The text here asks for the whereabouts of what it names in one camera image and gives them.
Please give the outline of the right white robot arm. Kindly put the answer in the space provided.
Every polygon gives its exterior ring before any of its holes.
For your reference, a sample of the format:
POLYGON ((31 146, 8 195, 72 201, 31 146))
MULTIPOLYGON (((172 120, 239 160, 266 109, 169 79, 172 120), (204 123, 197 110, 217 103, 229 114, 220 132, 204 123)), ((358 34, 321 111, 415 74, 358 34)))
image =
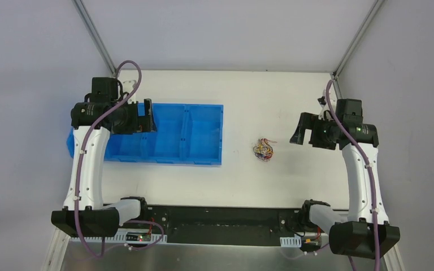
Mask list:
POLYGON ((327 233, 334 254, 380 259, 400 240, 400 229, 390 224, 380 194, 376 126, 364 123, 361 100, 339 99, 321 115, 301 113, 289 142, 302 145, 307 130, 312 147, 341 151, 349 209, 343 218, 326 202, 306 200, 297 212, 297 225, 305 231, 320 228, 327 233))

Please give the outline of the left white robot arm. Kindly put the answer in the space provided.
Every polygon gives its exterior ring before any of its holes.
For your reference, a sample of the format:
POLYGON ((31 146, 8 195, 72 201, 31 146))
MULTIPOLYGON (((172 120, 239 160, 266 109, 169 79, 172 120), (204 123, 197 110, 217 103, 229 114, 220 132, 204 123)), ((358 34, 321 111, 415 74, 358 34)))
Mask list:
POLYGON ((73 166, 63 206, 52 211, 51 223, 70 237, 112 237, 127 221, 144 228, 150 213, 142 197, 128 196, 105 205, 102 172, 105 151, 112 135, 157 131, 151 99, 144 100, 144 114, 130 94, 112 77, 92 79, 91 92, 71 110, 73 166))

